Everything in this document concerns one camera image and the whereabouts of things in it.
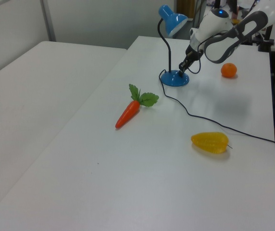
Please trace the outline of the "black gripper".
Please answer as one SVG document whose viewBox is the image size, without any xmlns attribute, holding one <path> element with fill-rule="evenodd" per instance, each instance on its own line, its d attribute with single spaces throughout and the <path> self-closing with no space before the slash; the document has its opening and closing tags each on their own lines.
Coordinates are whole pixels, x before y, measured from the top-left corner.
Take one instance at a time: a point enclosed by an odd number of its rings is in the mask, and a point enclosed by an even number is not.
<svg viewBox="0 0 275 231">
<path fill-rule="evenodd" d="M 184 72 L 188 70 L 191 64 L 193 64 L 195 61 L 198 61 L 200 57 L 203 55 L 203 50 L 195 50 L 189 45 L 186 49 L 186 57 L 184 59 L 184 62 L 181 62 L 179 64 L 179 76 L 182 77 Z"/>
</svg>

